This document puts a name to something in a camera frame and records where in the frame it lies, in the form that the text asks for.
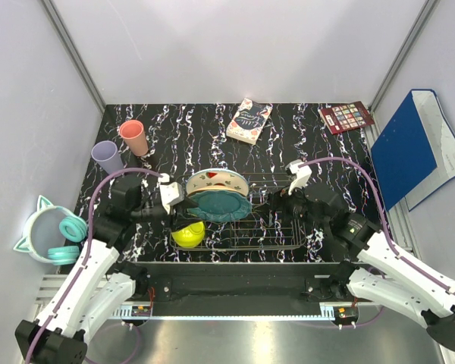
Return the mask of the lilac cup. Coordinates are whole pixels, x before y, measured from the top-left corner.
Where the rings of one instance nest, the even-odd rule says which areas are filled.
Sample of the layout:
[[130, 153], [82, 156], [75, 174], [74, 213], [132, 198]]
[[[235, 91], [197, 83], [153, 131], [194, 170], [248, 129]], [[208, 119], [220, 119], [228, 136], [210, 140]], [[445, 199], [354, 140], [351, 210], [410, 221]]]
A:
[[94, 145], [91, 157], [107, 174], [113, 174], [124, 167], [118, 147], [111, 140], [104, 140]]

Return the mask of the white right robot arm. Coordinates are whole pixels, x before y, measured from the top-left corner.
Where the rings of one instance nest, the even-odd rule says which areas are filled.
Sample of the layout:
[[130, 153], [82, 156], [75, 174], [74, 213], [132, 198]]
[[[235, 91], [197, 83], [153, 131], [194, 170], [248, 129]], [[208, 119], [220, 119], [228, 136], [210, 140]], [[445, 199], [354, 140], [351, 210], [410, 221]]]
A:
[[313, 223], [350, 261], [339, 263], [320, 291], [336, 300], [372, 301], [412, 319], [441, 346], [455, 352], [455, 280], [450, 279], [386, 237], [362, 215], [335, 198], [309, 198], [300, 188], [270, 193], [271, 212], [299, 223]]

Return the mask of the teal scalloped plate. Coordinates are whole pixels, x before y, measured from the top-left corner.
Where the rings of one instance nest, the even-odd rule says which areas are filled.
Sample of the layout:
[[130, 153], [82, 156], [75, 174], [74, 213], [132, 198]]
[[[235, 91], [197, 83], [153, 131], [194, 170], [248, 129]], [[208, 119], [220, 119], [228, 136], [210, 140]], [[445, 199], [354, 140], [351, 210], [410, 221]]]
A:
[[247, 217], [252, 211], [252, 204], [238, 192], [228, 190], [207, 190], [190, 197], [197, 207], [187, 211], [203, 221], [225, 223]]

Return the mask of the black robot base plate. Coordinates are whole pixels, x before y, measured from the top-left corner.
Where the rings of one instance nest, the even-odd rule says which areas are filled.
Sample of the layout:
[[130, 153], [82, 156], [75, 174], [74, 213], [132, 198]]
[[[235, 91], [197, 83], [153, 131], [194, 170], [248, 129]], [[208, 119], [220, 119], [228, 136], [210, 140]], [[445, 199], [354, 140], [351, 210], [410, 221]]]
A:
[[153, 301], [153, 315], [188, 320], [321, 313], [320, 303], [352, 304], [341, 263], [123, 262], [136, 285], [129, 301]]

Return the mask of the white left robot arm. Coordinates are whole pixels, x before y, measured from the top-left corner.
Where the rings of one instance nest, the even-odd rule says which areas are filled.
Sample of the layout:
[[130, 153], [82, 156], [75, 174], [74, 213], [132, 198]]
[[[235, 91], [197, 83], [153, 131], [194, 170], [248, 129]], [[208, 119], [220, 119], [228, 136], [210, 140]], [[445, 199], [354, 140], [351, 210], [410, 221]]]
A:
[[89, 342], [111, 314], [128, 299], [151, 294], [148, 271], [129, 262], [118, 262], [138, 222], [150, 219], [178, 221], [178, 214], [196, 207], [183, 187], [167, 174], [158, 176], [160, 201], [145, 206], [138, 169], [129, 175], [114, 174], [111, 198], [98, 216], [89, 211], [87, 240], [74, 267], [49, 304], [33, 320], [23, 320], [15, 337], [27, 363], [82, 363]]

